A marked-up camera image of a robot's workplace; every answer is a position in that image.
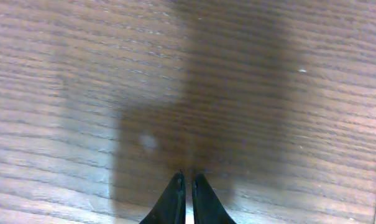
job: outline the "black object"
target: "black object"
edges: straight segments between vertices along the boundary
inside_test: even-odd
[[[185,197],[185,178],[179,172],[140,224],[185,224]],[[195,224],[236,224],[203,174],[197,175],[193,182],[192,197]]]

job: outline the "glossy surface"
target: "glossy surface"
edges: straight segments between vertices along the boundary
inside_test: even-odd
[[[0,223],[372,223],[376,0],[0,1]]]

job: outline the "wooden table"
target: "wooden table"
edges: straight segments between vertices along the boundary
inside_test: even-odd
[[[137,223],[178,169],[372,223],[376,0],[0,0],[0,223]]]

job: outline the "brown wood grain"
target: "brown wood grain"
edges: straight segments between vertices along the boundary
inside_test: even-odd
[[[376,0],[0,1],[0,223],[372,223]]]

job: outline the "wood texture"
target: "wood texture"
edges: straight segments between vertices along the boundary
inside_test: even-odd
[[[0,223],[137,223],[178,169],[372,223],[376,0],[0,1]]]

